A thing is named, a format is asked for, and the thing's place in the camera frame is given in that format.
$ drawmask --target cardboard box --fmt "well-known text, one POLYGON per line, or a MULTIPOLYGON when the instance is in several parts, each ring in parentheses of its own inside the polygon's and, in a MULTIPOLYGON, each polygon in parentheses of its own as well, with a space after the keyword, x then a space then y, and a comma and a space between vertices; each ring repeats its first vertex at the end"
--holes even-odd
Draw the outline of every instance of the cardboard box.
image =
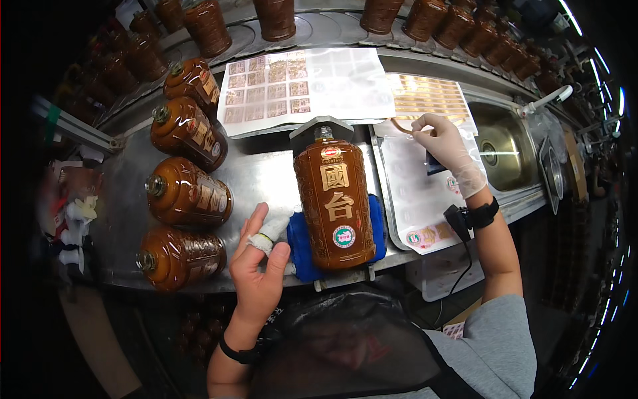
POLYGON ((572 185, 574 200, 580 202, 587 196, 587 182, 585 180, 585 166, 581 154, 576 146, 576 139, 571 127, 563 125, 565 131, 565 144, 567 145, 568 166, 567 176, 572 185))

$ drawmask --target wrist strap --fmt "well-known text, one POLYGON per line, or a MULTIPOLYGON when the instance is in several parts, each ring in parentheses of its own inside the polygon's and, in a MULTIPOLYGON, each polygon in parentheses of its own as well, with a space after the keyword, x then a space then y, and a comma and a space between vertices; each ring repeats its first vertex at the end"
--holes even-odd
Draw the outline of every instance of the wrist strap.
POLYGON ((219 347, 221 348, 221 351, 224 352, 226 356, 228 356, 229 358, 233 359, 234 361, 242 365, 253 364, 259 357, 259 352, 257 351, 257 345, 255 345, 255 347, 252 348, 251 350, 240 350, 239 352, 232 350, 226 344, 226 340, 224 339, 224 334, 222 334, 221 338, 219 339, 219 347))

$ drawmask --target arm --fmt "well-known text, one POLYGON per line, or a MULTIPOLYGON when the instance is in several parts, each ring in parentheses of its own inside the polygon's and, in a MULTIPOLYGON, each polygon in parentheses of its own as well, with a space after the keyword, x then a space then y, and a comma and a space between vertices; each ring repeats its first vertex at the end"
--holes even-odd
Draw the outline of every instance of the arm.
MULTIPOLYGON (((491 204, 492 193, 485 185, 465 202, 469 209, 476 209, 484 204, 491 204)), ((480 265, 485 274, 483 303, 507 294, 523 296, 518 254, 501 211, 494 215, 492 224, 483 229, 474 229, 474 238, 477 241, 480 265)))
MULTIPOLYGON (((468 155, 456 126, 444 117, 424 114, 412 123, 412 130, 414 139, 456 178, 468 208, 492 203, 485 174, 468 155), (432 126, 432 133, 422 132, 425 126, 432 126)), ((475 229, 474 237, 486 280, 483 303, 507 294, 523 296, 518 254, 501 211, 492 224, 475 229)))
MULTIPOLYGON (((260 273, 257 265, 265 254, 248 245, 248 236, 259 232, 267 214, 268 205, 263 202, 257 205, 250 219, 244 221, 237 251, 229 262, 230 276, 237 291, 237 307, 224 331, 224 341, 236 352, 255 347, 257 336, 277 307, 283 290, 283 273, 290 256, 290 246, 286 243, 275 245, 266 272, 260 273)), ((209 396, 247 396, 249 368, 249 365, 242 365, 226 356, 217 345, 206 375, 209 396)))

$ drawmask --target black wristband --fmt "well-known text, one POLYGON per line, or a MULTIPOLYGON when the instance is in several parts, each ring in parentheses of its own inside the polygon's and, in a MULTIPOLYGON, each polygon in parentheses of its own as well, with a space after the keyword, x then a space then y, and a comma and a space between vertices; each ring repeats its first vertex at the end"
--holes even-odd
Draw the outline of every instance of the black wristband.
POLYGON ((471 227, 473 229, 482 229, 489 226, 494 221, 494 215, 498 212, 498 201, 492 196, 491 204, 484 204, 476 209, 469 210, 471 227))
POLYGON ((224 334, 222 334, 221 338, 219 339, 219 347, 221 348, 221 351, 224 352, 226 356, 228 356, 229 358, 233 359, 234 361, 242 365, 251 365, 259 357, 259 352, 257 351, 257 345, 255 345, 255 347, 252 348, 251 350, 240 350, 239 352, 232 350, 226 344, 226 341, 224 340, 224 334))

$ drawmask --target circular label sticker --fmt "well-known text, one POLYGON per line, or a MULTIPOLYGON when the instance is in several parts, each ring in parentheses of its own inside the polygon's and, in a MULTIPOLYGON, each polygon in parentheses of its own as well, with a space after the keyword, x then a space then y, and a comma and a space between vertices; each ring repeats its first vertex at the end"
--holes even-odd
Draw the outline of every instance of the circular label sticker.
POLYGON ((186 123, 186 131, 188 133, 193 133, 195 131, 195 126, 197 125, 197 119, 193 118, 188 123, 186 123))
POLYGON ((332 241, 339 248, 348 248, 355 243, 355 230, 348 225, 339 226, 332 233, 332 241))
POLYGON ((447 186, 448 190, 455 192, 456 194, 461 193, 459 191, 459 183, 453 177, 448 177, 447 181, 445 182, 445 185, 447 186))
POLYGON ((191 202, 197 201, 197 185, 191 184, 191 188, 188 190, 188 199, 191 202))
POLYGON ((227 206, 228 206, 228 197, 226 196, 226 193, 224 193, 219 199, 219 212, 224 213, 227 206))
POLYGON ((219 155, 220 152, 221 152, 221 144, 219 142, 217 142, 212 147, 211 153, 212 153, 213 156, 217 156, 217 155, 219 155))
POLYGON ((411 231, 406 236, 406 240, 408 240, 408 242, 411 245, 419 246, 419 243, 421 242, 421 236, 419 235, 419 233, 417 233, 415 231, 411 231))

